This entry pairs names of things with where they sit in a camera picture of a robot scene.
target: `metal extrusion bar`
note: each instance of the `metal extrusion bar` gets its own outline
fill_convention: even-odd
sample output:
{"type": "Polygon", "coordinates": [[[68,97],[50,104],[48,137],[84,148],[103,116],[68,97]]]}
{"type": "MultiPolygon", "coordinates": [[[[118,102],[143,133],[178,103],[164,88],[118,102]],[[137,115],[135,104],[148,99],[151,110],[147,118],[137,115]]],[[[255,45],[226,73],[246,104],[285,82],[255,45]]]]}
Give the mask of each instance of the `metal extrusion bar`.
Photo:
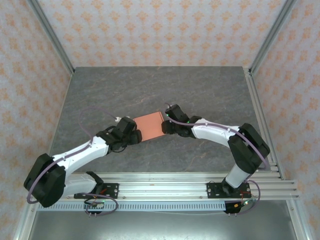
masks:
{"type": "Polygon", "coordinates": [[[287,200],[286,204],[297,240],[313,240],[314,238],[306,218],[306,211],[301,200],[287,200]]]}
{"type": "MultiPolygon", "coordinates": [[[[243,72],[244,72],[244,78],[245,78],[245,81],[246,81],[246,84],[248,86],[249,93],[251,96],[255,116],[258,121],[259,129],[261,131],[261,137],[266,142],[266,144],[270,147],[271,141],[268,138],[268,127],[266,125],[266,120],[265,120],[265,117],[263,114],[262,106],[259,102],[257,90],[255,89],[255,86],[253,84],[253,78],[250,75],[248,68],[244,68],[243,72]]],[[[270,151],[271,151],[270,152],[271,154],[267,156],[267,159],[268,159],[269,163],[274,163],[275,159],[273,158],[273,149],[270,149],[270,151]]]]}
{"type": "Polygon", "coordinates": [[[292,7],[294,6],[294,4],[296,3],[297,0],[287,0],[281,11],[280,14],[278,15],[278,17],[276,18],[274,24],[272,25],[267,37],[265,38],[258,54],[256,55],[252,66],[251,66],[251,75],[253,76],[259,69],[259,66],[261,64],[261,62],[263,61],[263,59],[265,58],[265,56],[267,55],[267,52],[270,48],[270,46],[272,45],[273,41],[275,40],[279,30],[281,29],[281,27],[283,26],[284,22],[286,21],[287,17],[289,16],[292,7]]]}
{"type": "Polygon", "coordinates": [[[50,155],[53,155],[53,153],[51,152],[52,145],[54,144],[54,141],[55,141],[56,136],[57,136],[57,132],[58,132],[57,130],[58,130],[59,123],[60,123],[60,121],[61,121],[62,110],[64,109],[64,106],[65,106],[66,98],[67,98],[67,95],[68,95],[69,87],[70,87],[71,80],[72,80],[72,77],[73,77],[73,76],[74,76],[74,73],[71,73],[70,79],[69,79],[69,83],[68,83],[68,86],[66,87],[65,94],[64,94],[64,98],[63,98],[63,101],[62,101],[62,104],[61,104],[61,107],[60,107],[60,110],[59,110],[58,121],[56,122],[56,124],[55,124],[55,126],[54,126],[54,136],[51,138],[51,141],[50,141],[50,144],[49,144],[49,147],[48,147],[48,150],[47,150],[47,152],[48,152],[50,155]]]}
{"type": "Polygon", "coordinates": [[[275,149],[275,146],[273,144],[273,141],[272,141],[272,138],[271,138],[271,135],[269,132],[268,124],[267,124],[267,121],[266,121],[266,118],[264,115],[264,111],[262,109],[262,105],[261,105],[261,102],[260,102],[260,99],[258,96],[258,92],[257,92],[257,88],[255,85],[254,78],[249,74],[248,69],[244,69],[244,75],[245,75],[245,80],[246,80],[248,88],[249,88],[249,93],[251,95],[254,111],[257,115],[259,128],[261,129],[261,136],[270,148],[270,155],[267,158],[268,158],[269,162],[271,161],[272,163],[276,163],[276,165],[278,167],[279,174],[280,174],[281,178],[283,179],[284,178],[284,171],[283,171],[281,163],[278,161],[276,149],[275,149]]]}
{"type": "Polygon", "coordinates": [[[39,205],[25,203],[13,240],[29,239],[39,205]]]}
{"type": "MultiPolygon", "coordinates": [[[[221,182],[227,173],[100,173],[105,182],[119,183],[121,201],[208,201],[206,183],[221,182]]],[[[261,189],[262,200],[299,199],[294,180],[281,180],[278,172],[257,172],[250,179],[261,189]]],[[[251,192],[258,195],[251,184],[251,192]]],[[[61,201],[74,201],[72,197],[61,201]]],[[[237,200],[217,198],[215,201],[237,200]]]]}
{"type": "Polygon", "coordinates": [[[60,56],[65,68],[72,74],[75,69],[72,66],[72,63],[70,59],[68,58],[68,55],[66,54],[64,48],[62,47],[62,44],[60,43],[57,35],[54,32],[54,29],[49,23],[49,20],[47,19],[42,7],[40,6],[38,0],[27,0],[30,7],[32,8],[34,14],[40,21],[46,35],[49,37],[50,41],[52,42],[56,52],[60,56]]]}

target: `wall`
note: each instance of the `wall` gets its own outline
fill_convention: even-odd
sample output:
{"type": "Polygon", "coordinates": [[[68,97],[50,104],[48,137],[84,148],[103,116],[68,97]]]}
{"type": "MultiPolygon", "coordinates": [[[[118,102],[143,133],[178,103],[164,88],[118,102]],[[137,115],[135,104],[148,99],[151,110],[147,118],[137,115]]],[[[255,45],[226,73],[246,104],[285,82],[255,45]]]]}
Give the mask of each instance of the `wall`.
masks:
{"type": "Polygon", "coordinates": [[[254,76],[288,179],[297,179],[320,236],[320,4],[298,0],[254,76]]]}
{"type": "Polygon", "coordinates": [[[285,0],[40,0],[74,67],[250,67],[285,0]]]}
{"type": "Polygon", "coordinates": [[[70,75],[26,0],[0,2],[0,239],[12,239],[23,182],[48,151],[70,75]]]}

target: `gray tabletop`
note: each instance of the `gray tabletop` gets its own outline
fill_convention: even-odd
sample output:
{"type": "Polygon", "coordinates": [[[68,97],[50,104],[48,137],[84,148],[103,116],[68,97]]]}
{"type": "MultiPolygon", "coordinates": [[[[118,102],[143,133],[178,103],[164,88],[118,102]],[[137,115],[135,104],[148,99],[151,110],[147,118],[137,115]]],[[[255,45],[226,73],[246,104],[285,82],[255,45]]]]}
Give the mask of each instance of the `gray tabletop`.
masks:
{"type": "MultiPolygon", "coordinates": [[[[83,108],[97,106],[115,116],[136,118],[164,112],[165,102],[180,105],[189,117],[234,126],[250,123],[258,129],[242,67],[77,67],[51,154],[88,141],[78,125],[83,108]]],[[[81,122],[93,135],[115,125],[96,110],[86,112],[81,122]]],[[[227,172],[233,165],[225,146],[165,135],[96,159],[78,172],[227,172]]]]}

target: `metal bracket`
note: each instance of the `metal bracket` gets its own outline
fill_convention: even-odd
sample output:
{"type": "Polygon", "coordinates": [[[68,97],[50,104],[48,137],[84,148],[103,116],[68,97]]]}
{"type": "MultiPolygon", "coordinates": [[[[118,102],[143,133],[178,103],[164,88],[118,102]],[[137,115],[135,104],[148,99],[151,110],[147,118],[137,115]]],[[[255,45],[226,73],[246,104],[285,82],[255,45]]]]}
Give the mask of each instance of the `metal bracket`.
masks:
{"type": "MultiPolygon", "coordinates": [[[[118,183],[103,183],[102,185],[102,191],[100,192],[100,195],[105,195],[108,197],[111,197],[113,199],[118,198],[118,192],[119,192],[119,184],[118,183]]],[[[77,193],[73,196],[75,199],[87,199],[87,195],[83,195],[81,193],[77,193]]]]}
{"type": "Polygon", "coordinates": [[[227,195],[223,191],[223,184],[221,182],[208,182],[206,184],[206,193],[208,199],[241,199],[242,197],[245,199],[251,198],[251,189],[249,183],[242,183],[238,188],[234,189],[230,195],[227,195]]]}

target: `purple cable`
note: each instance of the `purple cable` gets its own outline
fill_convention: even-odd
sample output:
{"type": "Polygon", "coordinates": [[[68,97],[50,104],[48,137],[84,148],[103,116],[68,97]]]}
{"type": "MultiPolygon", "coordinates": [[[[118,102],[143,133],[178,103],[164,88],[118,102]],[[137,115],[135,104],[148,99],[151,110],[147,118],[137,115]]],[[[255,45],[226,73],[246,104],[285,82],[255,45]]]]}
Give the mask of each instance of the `purple cable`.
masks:
{"type": "Polygon", "coordinates": [[[106,111],[106,110],[104,110],[104,109],[102,109],[102,108],[100,108],[100,107],[89,106],[89,107],[83,109],[83,110],[80,112],[80,114],[79,114],[78,124],[79,124],[80,128],[90,137],[90,141],[89,141],[88,145],[85,146],[84,148],[78,150],[78,151],[75,151],[75,152],[73,152],[73,153],[70,153],[70,154],[64,156],[64,158],[63,158],[63,157],[59,158],[58,160],[52,162],[49,166],[47,166],[47,167],[39,174],[39,176],[34,180],[33,184],[31,185],[30,190],[29,190],[29,192],[28,192],[28,195],[26,196],[26,201],[27,201],[28,204],[36,204],[36,203],[38,203],[37,200],[36,200],[36,201],[31,201],[31,195],[32,195],[32,193],[33,193],[36,185],[37,185],[38,182],[40,181],[40,179],[43,177],[43,175],[46,174],[46,172],[47,172],[49,169],[51,169],[51,168],[52,168],[54,165],[56,165],[57,163],[59,163],[59,162],[61,162],[61,161],[63,161],[63,160],[66,160],[67,158],[70,158],[70,157],[72,157],[72,156],[74,156],[74,155],[76,155],[76,154],[82,153],[84,150],[86,150],[87,148],[89,148],[90,145],[92,144],[92,142],[93,142],[93,140],[94,140],[94,139],[93,139],[93,136],[91,135],[91,133],[90,133],[90,132],[82,125],[82,123],[81,123],[82,115],[84,114],[84,112],[86,112],[87,110],[90,110],[90,109],[100,110],[100,111],[104,112],[105,114],[108,114],[110,117],[114,118],[115,120],[117,119],[117,118],[116,118],[115,116],[113,116],[111,113],[109,113],[108,111],[106,111]]]}
{"type": "Polygon", "coordinates": [[[240,138],[242,138],[254,151],[255,153],[259,156],[259,158],[262,160],[264,167],[262,169],[269,169],[270,165],[269,162],[267,160],[265,160],[265,158],[261,155],[261,153],[258,151],[258,149],[244,136],[242,135],[240,132],[233,130],[232,128],[220,125],[218,123],[213,123],[213,122],[208,122],[208,123],[184,123],[184,122],[179,122],[176,120],[173,120],[171,117],[168,116],[168,119],[175,123],[175,124],[179,124],[179,125],[183,125],[183,126],[213,126],[213,127],[218,127],[230,132],[235,133],[236,135],[238,135],[240,138]]]}
{"type": "MultiPolygon", "coordinates": [[[[112,214],[112,213],[114,213],[114,212],[118,209],[118,207],[119,207],[119,203],[118,203],[117,200],[115,200],[113,197],[105,196],[105,195],[100,195],[100,194],[93,194],[93,193],[83,193],[83,192],[80,193],[80,194],[82,194],[82,195],[88,195],[88,196],[93,196],[93,197],[100,197],[100,198],[104,198],[104,199],[110,199],[110,200],[114,201],[114,203],[115,203],[115,208],[114,208],[113,210],[111,210],[111,211],[103,211],[102,213],[95,215],[95,216],[97,216],[97,217],[98,217],[98,216],[104,216],[104,215],[112,214]]],[[[93,204],[94,204],[94,203],[91,203],[91,204],[87,205],[86,208],[85,208],[85,213],[88,214],[89,216],[90,216],[91,214],[90,214],[90,212],[88,212],[88,208],[89,208],[90,206],[92,206],[93,204]]]]}

